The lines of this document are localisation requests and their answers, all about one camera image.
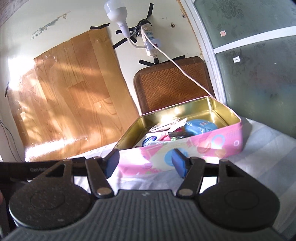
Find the blue glasses case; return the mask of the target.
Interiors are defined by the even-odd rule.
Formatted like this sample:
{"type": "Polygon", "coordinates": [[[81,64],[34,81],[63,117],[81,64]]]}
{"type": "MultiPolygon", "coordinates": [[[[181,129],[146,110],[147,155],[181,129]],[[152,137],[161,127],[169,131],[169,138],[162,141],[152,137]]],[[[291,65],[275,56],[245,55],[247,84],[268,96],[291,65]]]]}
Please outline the blue glasses case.
{"type": "Polygon", "coordinates": [[[184,126],[184,131],[193,133],[193,135],[200,135],[217,129],[218,127],[215,123],[201,119],[189,120],[184,126]]]}

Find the packaged pens blister pack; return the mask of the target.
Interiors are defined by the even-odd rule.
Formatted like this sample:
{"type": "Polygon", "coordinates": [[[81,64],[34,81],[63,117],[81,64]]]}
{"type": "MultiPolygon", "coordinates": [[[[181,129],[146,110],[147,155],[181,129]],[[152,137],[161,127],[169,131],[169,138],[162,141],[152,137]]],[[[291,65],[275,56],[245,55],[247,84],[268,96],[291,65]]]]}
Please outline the packaged pens blister pack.
{"type": "Polygon", "coordinates": [[[160,123],[157,123],[155,126],[149,129],[149,133],[156,133],[156,132],[174,132],[178,128],[183,127],[187,122],[187,118],[167,118],[162,119],[160,123]]]}

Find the pink metal tin box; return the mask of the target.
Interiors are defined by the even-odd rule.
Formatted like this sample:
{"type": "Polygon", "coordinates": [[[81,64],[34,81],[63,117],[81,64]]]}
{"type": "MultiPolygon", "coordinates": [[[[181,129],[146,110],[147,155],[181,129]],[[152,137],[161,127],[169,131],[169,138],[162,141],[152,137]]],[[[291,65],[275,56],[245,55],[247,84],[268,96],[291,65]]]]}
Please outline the pink metal tin box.
{"type": "Polygon", "coordinates": [[[119,149],[119,171],[123,176],[158,173],[174,169],[171,155],[179,149],[186,157],[196,156],[208,163],[238,154],[243,149],[241,118],[229,107],[209,96],[193,99],[140,116],[115,146],[119,149]],[[200,135],[185,132],[149,133],[167,118],[207,120],[217,130],[200,135]]]}

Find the wood pattern floor sheet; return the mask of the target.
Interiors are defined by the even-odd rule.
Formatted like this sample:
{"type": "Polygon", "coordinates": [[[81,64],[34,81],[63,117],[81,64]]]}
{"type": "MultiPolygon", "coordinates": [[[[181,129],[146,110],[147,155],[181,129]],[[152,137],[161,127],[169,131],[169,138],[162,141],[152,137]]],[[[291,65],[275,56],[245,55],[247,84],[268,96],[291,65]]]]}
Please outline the wood pattern floor sheet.
{"type": "Polygon", "coordinates": [[[66,159],[117,142],[138,118],[107,28],[34,59],[8,101],[27,162],[66,159]]]}

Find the striped bed sheet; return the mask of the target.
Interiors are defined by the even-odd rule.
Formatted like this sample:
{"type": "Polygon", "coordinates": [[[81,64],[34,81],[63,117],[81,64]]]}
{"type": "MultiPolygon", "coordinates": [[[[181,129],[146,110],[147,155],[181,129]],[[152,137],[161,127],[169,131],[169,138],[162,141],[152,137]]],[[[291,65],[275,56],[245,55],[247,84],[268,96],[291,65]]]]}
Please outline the striped bed sheet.
{"type": "MultiPolygon", "coordinates": [[[[262,123],[242,118],[244,149],[228,159],[272,190],[280,199],[274,229],[291,239],[295,235],[295,139],[262,123]]],[[[175,170],[123,177],[118,170],[108,179],[111,188],[176,192],[182,179],[175,170]]]]}

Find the brown woven seat cushion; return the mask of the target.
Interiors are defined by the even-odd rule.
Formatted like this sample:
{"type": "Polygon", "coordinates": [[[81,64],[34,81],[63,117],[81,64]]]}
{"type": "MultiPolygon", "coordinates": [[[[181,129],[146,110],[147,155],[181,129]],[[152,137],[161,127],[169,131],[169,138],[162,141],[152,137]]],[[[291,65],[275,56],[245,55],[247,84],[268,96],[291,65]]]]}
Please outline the brown woven seat cushion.
{"type": "Polygon", "coordinates": [[[208,69],[202,58],[182,56],[175,62],[207,90],[201,89],[170,61],[141,69],[134,76],[133,85],[143,114],[207,96],[208,93],[214,95],[208,69]]]}

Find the white power strip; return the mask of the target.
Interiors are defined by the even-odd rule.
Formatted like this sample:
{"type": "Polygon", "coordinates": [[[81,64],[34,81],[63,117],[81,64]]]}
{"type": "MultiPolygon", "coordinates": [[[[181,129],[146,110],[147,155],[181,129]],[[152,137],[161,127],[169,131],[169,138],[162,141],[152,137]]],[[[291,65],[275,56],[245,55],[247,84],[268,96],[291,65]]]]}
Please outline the white power strip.
{"type": "Polygon", "coordinates": [[[149,23],[142,25],[140,32],[141,32],[142,40],[145,44],[145,50],[146,50],[147,56],[157,58],[158,50],[150,42],[152,42],[157,47],[161,46],[161,42],[159,39],[156,39],[154,37],[153,31],[152,31],[152,25],[149,23]]]}

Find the frosted glass sliding door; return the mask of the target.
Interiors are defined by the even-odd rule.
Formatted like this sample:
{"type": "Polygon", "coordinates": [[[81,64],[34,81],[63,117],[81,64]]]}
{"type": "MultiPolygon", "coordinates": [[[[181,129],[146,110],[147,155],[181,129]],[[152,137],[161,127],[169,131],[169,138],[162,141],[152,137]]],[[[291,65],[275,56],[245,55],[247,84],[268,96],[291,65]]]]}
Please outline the frosted glass sliding door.
{"type": "Polygon", "coordinates": [[[295,1],[193,1],[227,105],[295,136],[295,1]]]}

